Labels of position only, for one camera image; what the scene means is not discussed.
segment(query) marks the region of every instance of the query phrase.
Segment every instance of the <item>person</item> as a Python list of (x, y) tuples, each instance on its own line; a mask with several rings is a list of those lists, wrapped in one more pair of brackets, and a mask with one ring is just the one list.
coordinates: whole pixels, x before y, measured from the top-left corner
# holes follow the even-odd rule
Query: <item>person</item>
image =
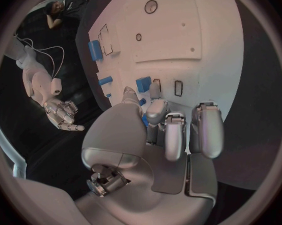
[(81, 20), (89, 0), (52, 1), (44, 8), (50, 29), (57, 28), (66, 18)]

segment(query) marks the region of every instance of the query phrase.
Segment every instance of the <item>humanoid robot arm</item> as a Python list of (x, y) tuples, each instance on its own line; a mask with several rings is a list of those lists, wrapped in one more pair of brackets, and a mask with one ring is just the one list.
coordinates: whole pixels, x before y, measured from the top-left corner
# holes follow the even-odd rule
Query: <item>humanoid robot arm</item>
[(78, 109), (72, 101), (63, 102), (56, 98), (62, 91), (58, 78), (52, 79), (43, 65), (36, 61), (36, 52), (30, 46), (24, 46), (14, 36), (5, 55), (16, 61), (23, 69), (23, 83), (26, 93), (37, 101), (46, 111), (50, 122), (58, 129), (82, 131), (84, 127), (75, 125), (74, 115)]

